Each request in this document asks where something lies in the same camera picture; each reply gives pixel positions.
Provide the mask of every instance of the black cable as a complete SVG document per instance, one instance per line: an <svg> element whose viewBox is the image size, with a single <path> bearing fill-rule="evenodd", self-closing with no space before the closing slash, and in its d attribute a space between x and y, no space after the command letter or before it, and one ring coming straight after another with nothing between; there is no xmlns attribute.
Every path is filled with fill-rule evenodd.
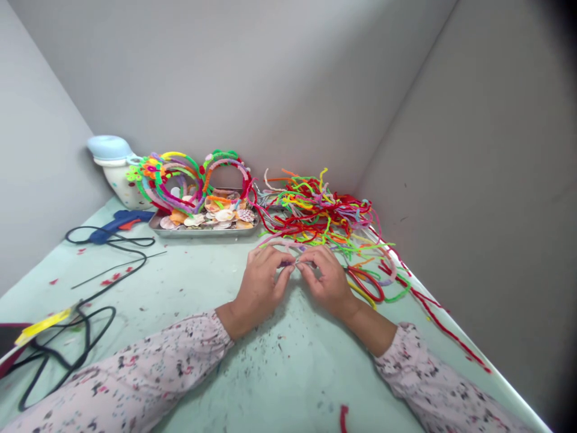
<svg viewBox="0 0 577 433"><path fill-rule="evenodd" d="M46 365L48 364L48 361L51 358L54 359L56 362L58 362L58 364L60 364L66 370L66 373L63 375L63 377L58 381L58 383L52 388L52 390L46 396L49 396L54 391L59 389L68 380L68 378L70 377L70 375L74 371L76 371L80 367L82 367L82 365L86 362L86 359L88 358L88 354L96 346L98 341L104 336L104 334L106 333L106 331L108 330L108 328L110 327L110 325L112 324L112 321L114 320L114 318L116 316L116 308L111 307L111 306L102 307L102 308L96 310L95 312L90 313L89 315L86 315L81 310L82 306L84 306L86 303L88 303L90 301L93 301L94 299L98 298L99 296L103 295L104 293L106 293L107 291L112 289L116 284L118 284L119 282L123 281L125 278L127 278L130 275L137 272L139 269L141 269L146 264L146 261L149 257L154 257L154 256L158 256L160 254L166 253L166 251L164 251L163 253L158 253L158 254L154 254L152 256L147 256L142 251L131 250L130 248L121 247L120 245L117 245L117 242L129 242L129 243L134 244L134 245L139 246L139 247L150 247L156 241L154 240L154 238L132 238L132 239L131 238L125 238L124 236L120 236L118 233L110 232L109 230L105 230L101 227L93 227L93 226L75 227L75 228L69 230L68 233L66 233L64 238L67 241L69 241L73 244L76 244L76 245L89 244L90 243L89 239L86 239L84 241L73 241L72 239L70 239L70 235L72 233L74 233L75 231L80 230L80 229L101 230L103 232L108 233L111 236L116 236L116 238L118 238L118 239L111 239L109 241L106 241L106 244L112 248L116 248L116 249L121 250L121 251L139 254L142 257L139 259L133 260L131 262L123 263L122 265L113 266L112 268L107 269L106 271L101 272L98 275L95 275L94 277L84 281L83 283L77 284L76 286L72 287L72 289L75 289L79 286L82 286L83 284L88 283L89 281L92 281L95 278L98 278L99 276L101 276L102 274L105 274L105 273L111 271L112 269L118 268L119 266L125 266L125 265L131 264L131 263L139 262L141 260L142 260L142 263L140 263L138 266L136 266L136 268L133 269L132 271L130 271L128 274L124 274L122 277L113 281L111 284L107 285L102 290L96 292L94 295L90 296L89 298L80 300L74 306L74 309L73 309L73 311L79 316L79 319L78 320L75 319L73 322L71 322L69 324L65 324L65 325L54 325L55 328L60 328L60 330L55 335L53 335L46 343L39 344L38 341L36 341L36 339L32 340L32 342L30 343L30 347L32 349L34 349L35 352L33 352L30 356L28 356L23 361L20 361L18 363L13 364L10 367L10 370L8 371L8 374L10 374L14 370L16 370L16 369L18 369L24 365L27 365L30 362L42 359L42 363L38 367L38 370L36 371L36 374L34 375L32 381L30 382L30 385L28 386L28 388L26 388L24 395L22 396L22 398L20 399L20 402L18 403L18 409L20 411L25 411L28 408L26 406L26 400L30 396L30 393L34 389L36 383L38 382L38 379L42 375L44 369L46 368ZM91 339L90 339L90 336L91 336L90 319L92 317L94 317L95 315L98 315L99 313L105 312L107 310L110 310L110 312L111 312L110 317L108 318L108 321L106 322L102 331L100 331L98 333L98 335L94 338L94 340L91 341ZM58 337L62 332L64 332L66 329L78 326L80 324L84 324L84 350L82 351L82 354L73 363L69 363L62 356L62 354L60 352L58 352L55 349L48 347L47 345L51 341L53 341L56 337Z"/></svg>

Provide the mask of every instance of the white panel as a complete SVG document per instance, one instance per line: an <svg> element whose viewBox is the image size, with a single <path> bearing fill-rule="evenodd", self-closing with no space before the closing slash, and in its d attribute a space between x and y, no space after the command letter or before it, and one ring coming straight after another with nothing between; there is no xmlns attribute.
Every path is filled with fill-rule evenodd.
<svg viewBox="0 0 577 433"><path fill-rule="evenodd" d="M359 189L549 423L573 377L577 305L575 71L556 24L532 2L460 1Z"/></svg>
<svg viewBox="0 0 577 433"><path fill-rule="evenodd" d="M329 167L342 191L455 0L11 3L95 133L141 153L235 149L258 176Z"/></svg>
<svg viewBox="0 0 577 433"><path fill-rule="evenodd" d="M6 0L0 59L1 296L112 192L85 149L90 129Z"/></svg>

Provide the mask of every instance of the white container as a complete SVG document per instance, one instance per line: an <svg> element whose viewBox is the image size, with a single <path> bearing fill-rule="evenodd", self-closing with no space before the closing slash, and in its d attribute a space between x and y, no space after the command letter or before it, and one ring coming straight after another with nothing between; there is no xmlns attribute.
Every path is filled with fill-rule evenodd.
<svg viewBox="0 0 577 433"><path fill-rule="evenodd" d="M152 205L142 196L134 182L126 180L128 160L136 157L130 145L120 137L97 135L88 140L94 162L104 169L106 180L120 199L131 210L144 210Z"/></svg>

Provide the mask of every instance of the metal tray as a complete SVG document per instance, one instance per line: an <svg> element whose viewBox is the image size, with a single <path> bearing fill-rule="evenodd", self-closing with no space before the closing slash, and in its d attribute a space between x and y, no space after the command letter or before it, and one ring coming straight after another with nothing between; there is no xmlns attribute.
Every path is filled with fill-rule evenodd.
<svg viewBox="0 0 577 433"><path fill-rule="evenodd" d="M218 188L218 189L229 189L230 191L242 192L242 188ZM260 220L258 214L255 212L255 220L253 221L254 227L251 229L225 229L225 230L212 230L210 228L205 229L195 229L195 230L166 230L160 226L160 220L165 217L166 214L161 210L157 210L153 217L150 218L148 226L157 235L163 238L222 238L222 237L237 237L237 236L250 236L258 230L258 225Z"/></svg>

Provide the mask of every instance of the blue lid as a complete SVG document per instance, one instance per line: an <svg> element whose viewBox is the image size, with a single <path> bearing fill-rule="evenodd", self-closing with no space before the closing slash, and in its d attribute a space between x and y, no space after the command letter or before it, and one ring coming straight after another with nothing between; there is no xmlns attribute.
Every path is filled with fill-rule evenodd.
<svg viewBox="0 0 577 433"><path fill-rule="evenodd" d="M124 138L115 135L96 135L88 139L88 148L96 159L114 161L133 155L130 145Z"/></svg>

